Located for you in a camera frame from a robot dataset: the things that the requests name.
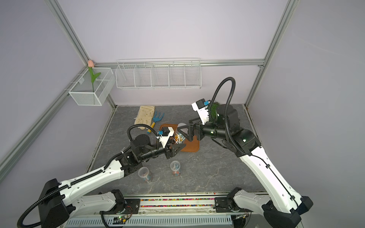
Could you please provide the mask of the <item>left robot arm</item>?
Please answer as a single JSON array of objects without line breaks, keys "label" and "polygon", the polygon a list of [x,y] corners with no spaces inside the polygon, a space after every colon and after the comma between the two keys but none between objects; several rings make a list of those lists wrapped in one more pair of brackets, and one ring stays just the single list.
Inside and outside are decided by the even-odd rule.
[{"label": "left robot arm", "polygon": [[153,127],[144,124],[151,130],[156,143],[152,144],[149,135],[141,134],[133,138],[131,131],[140,124],[130,126],[127,137],[130,145],[123,151],[112,156],[107,163],[82,176],[59,182],[52,179],[43,187],[39,199],[29,206],[17,221],[18,228],[58,228],[70,218],[81,214],[97,211],[102,220],[106,214],[124,214],[129,219],[133,208],[128,205],[121,191],[112,190],[101,195],[88,193],[115,180],[124,178],[139,169],[142,163],[160,155],[167,159],[175,157],[186,145],[174,142],[175,131],[172,127],[164,127],[155,131]]}]

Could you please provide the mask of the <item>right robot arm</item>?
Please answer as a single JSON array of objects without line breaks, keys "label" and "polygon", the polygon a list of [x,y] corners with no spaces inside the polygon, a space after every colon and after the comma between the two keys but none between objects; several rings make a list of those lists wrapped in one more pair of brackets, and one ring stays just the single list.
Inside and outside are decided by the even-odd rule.
[{"label": "right robot arm", "polygon": [[263,216],[273,228],[297,228],[301,215],[308,212],[313,201],[301,196],[292,188],[267,156],[260,140],[250,130],[240,126],[238,112],[230,104],[236,87],[235,79],[225,78],[211,100],[201,99],[192,104],[198,118],[177,128],[186,140],[210,137],[221,139],[221,146],[235,154],[254,173],[267,195],[259,196],[236,187],[223,204],[216,203],[221,211],[249,210]]}]

